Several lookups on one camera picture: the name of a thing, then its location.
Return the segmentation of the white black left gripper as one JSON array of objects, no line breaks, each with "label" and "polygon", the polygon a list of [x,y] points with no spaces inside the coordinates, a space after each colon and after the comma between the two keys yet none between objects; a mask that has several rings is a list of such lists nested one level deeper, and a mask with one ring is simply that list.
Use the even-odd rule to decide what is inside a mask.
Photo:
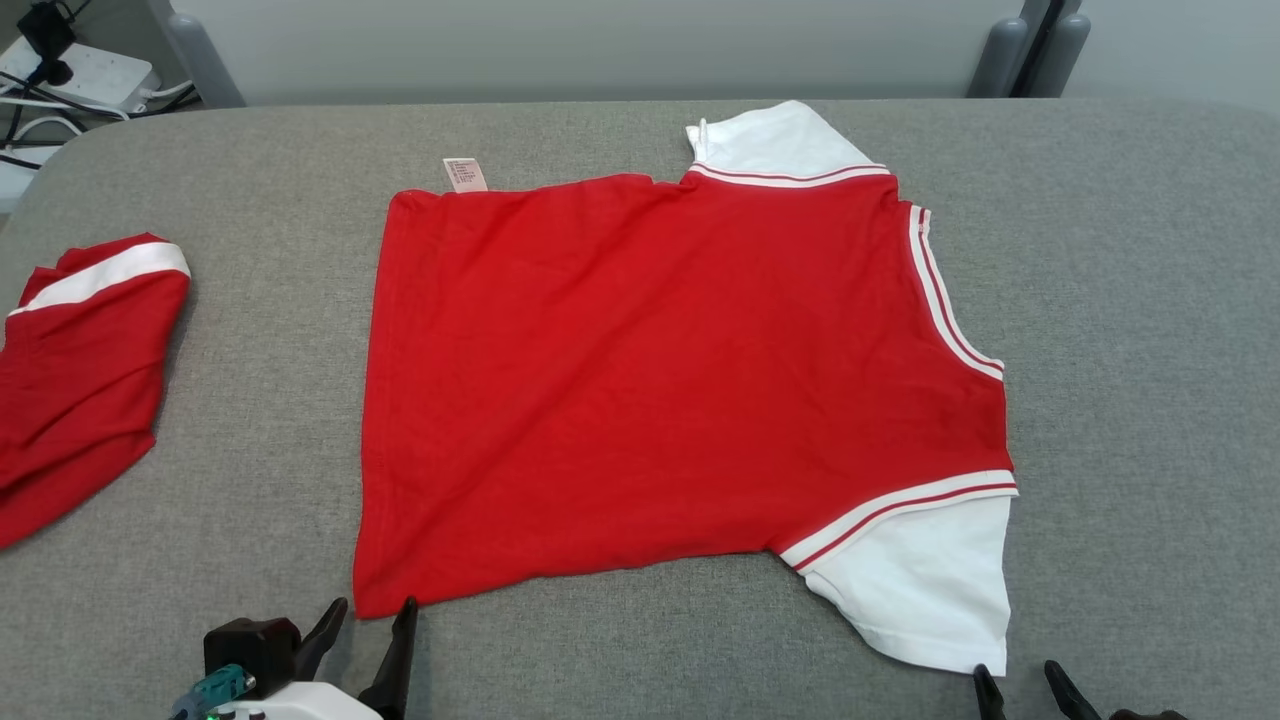
[{"label": "white black left gripper", "polygon": [[293,682],[265,700],[237,700],[210,711],[210,720],[404,720],[413,662],[419,602],[407,597],[392,624],[390,643],[370,687],[358,700],[312,682],[340,634],[349,610],[335,598],[294,652]]}]

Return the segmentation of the red shorts white hem band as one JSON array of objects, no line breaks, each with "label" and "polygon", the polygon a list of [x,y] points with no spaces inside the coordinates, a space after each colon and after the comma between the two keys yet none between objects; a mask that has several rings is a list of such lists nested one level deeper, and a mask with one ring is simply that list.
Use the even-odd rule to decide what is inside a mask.
[{"label": "red shorts white hem band", "polygon": [[189,287],[180,247],[150,233],[69,249],[32,270],[0,347],[0,551],[154,447]]}]

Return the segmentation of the red Bulls jersey white sleeves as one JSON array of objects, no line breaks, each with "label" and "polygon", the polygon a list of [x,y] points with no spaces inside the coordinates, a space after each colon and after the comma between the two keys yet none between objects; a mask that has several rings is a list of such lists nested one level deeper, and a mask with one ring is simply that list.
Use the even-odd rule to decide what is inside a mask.
[{"label": "red Bulls jersey white sleeves", "polygon": [[392,199],[357,615],[768,552],[873,650],[1002,676],[1005,368],[931,213],[803,102],[686,133],[676,182]]}]

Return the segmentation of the white flat floor board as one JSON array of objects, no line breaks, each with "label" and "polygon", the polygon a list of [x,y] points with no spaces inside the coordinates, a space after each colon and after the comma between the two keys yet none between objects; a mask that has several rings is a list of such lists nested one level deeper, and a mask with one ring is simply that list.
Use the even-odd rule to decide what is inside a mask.
[{"label": "white flat floor board", "polygon": [[14,213],[41,167],[32,161],[0,159],[0,217]]}]

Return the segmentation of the white power strip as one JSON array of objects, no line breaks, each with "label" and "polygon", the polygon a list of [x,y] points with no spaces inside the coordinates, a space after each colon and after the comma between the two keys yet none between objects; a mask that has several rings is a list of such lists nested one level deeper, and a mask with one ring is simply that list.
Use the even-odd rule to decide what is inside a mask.
[{"label": "white power strip", "polygon": [[[70,69],[70,78],[63,85],[42,82],[38,87],[81,105],[142,111],[163,88],[152,63],[138,58],[73,44],[60,60]],[[0,53],[0,73],[14,79],[28,79],[38,64],[38,54],[23,37]]]}]

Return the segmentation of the white partition panel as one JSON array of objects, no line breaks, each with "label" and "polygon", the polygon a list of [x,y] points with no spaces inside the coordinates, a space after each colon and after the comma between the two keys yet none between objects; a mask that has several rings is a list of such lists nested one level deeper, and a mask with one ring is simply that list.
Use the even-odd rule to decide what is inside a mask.
[{"label": "white partition panel", "polygon": [[1280,0],[1082,0],[1066,97],[1221,102],[1280,118]]},{"label": "white partition panel", "polygon": [[247,106],[960,97],[1021,0],[177,0]]}]

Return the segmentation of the black plug adapter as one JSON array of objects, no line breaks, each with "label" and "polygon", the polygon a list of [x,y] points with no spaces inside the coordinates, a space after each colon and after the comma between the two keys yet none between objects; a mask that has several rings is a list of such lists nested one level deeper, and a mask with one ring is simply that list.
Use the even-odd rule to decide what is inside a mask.
[{"label": "black plug adapter", "polygon": [[61,56],[77,41],[74,22],[76,14],[67,0],[37,0],[17,22],[20,36],[38,59],[26,74],[27,83],[61,87],[73,78],[73,69]]}]

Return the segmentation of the grey partition post with foot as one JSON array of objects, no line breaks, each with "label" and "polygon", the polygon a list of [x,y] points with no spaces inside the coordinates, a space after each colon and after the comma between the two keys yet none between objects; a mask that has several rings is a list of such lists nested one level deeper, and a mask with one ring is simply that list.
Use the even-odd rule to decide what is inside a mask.
[{"label": "grey partition post with foot", "polygon": [[1023,97],[1061,97],[1089,37],[1092,23],[1083,0],[1050,0],[1028,60]]},{"label": "grey partition post with foot", "polygon": [[1033,40],[1053,0],[1021,0],[1018,15],[996,20],[987,35],[966,99],[1011,97]]},{"label": "grey partition post with foot", "polygon": [[177,0],[146,3],[204,104],[212,109],[247,108],[204,22],[179,10]]}]

